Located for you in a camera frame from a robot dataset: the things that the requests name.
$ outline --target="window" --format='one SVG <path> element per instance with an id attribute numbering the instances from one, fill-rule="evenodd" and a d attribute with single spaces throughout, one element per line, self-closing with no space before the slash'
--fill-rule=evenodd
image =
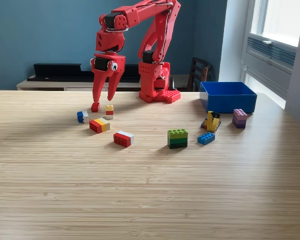
<path id="1" fill-rule="evenodd" d="M 256 0 L 250 32 L 297 47 L 300 0 Z"/>
<path id="2" fill-rule="evenodd" d="M 272 101 L 278 104 L 282 109 L 285 109 L 286 101 L 282 97 L 275 94 L 268 87 L 261 84 L 258 80 L 256 80 L 248 73 L 246 73 L 245 76 L 245 84 L 255 93 L 262 93 L 267 95 Z"/>
<path id="3" fill-rule="evenodd" d="M 253 76 L 285 100 L 299 37 L 300 0 L 249 0 L 241 81 Z"/>

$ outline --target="blue wall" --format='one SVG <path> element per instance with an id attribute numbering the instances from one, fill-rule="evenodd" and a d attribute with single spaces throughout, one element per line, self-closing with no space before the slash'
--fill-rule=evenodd
<path id="1" fill-rule="evenodd" d="M 0 0 L 0 89 L 14 90 L 33 72 L 35 63 L 82 63 L 89 70 L 95 53 L 99 16 L 139 0 Z M 180 0 L 181 9 L 165 61 L 173 74 L 187 74 L 193 56 L 195 0 Z M 138 50 L 152 20 L 126 32 L 120 54 L 139 62 Z"/>
<path id="2" fill-rule="evenodd" d="M 227 0 L 198 0 L 195 5 L 193 56 L 210 62 L 219 79 Z"/>

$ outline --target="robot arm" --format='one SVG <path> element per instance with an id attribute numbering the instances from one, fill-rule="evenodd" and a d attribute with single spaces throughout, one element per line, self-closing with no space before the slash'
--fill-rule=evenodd
<path id="1" fill-rule="evenodd" d="M 125 71 L 126 58 L 117 55 L 125 44 L 123 32 L 138 25 L 140 22 L 153 17 L 154 21 L 146 33 L 138 52 L 140 59 L 143 53 L 152 49 L 157 42 L 154 52 L 151 52 L 152 62 L 161 63 L 171 42 L 175 20 L 180 3 L 177 0 L 144 0 L 133 6 L 122 6 L 109 15 L 101 15 L 99 23 L 101 30 L 96 36 L 96 53 L 91 60 L 94 72 L 93 100 L 97 104 L 102 88 L 109 78 L 108 100 L 112 100 L 122 74 Z"/>

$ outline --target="blue lego brick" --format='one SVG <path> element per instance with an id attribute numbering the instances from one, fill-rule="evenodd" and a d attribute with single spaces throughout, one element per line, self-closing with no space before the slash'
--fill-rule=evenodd
<path id="1" fill-rule="evenodd" d="M 211 143 L 213 140 L 215 140 L 216 135 L 214 135 L 211 132 L 207 132 L 206 134 L 203 134 L 202 136 L 198 137 L 198 143 L 202 145 L 207 145 L 208 143 Z"/>
<path id="2" fill-rule="evenodd" d="M 78 118 L 78 122 L 83 124 L 84 123 L 84 113 L 82 111 L 78 111 L 76 116 Z"/>

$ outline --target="red lego brick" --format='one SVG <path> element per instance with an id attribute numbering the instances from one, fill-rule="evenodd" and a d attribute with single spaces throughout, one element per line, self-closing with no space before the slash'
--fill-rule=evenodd
<path id="1" fill-rule="evenodd" d="M 122 135 L 120 133 L 115 133 L 113 135 L 113 140 L 115 144 L 122 145 L 124 147 L 129 147 L 131 146 L 131 139 L 128 136 Z"/>
<path id="2" fill-rule="evenodd" d="M 165 94 L 165 101 L 169 104 L 172 104 L 173 102 L 181 98 L 181 93 L 178 90 L 174 90 L 174 91 L 167 90 L 164 92 L 164 94 Z"/>
<path id="3" fill-rule="evenodd" d="M 99 123 L 97 123 L 96 121 L 94 120 L 91 120 L 89 122 L 89 126 L 90 126 L 90 129 L 94 132 L 96 132 L 97 134 L 100 134 L 102 133 L 102 127 Z"/>
<path id="4" fill-rule="evenodd" d="M 92 106 L 91 106 L 91 112 L 93 113 L 97 113 L 99 111 L 99 108 L 100 108 L 100 103 L 92 103 Z"/>

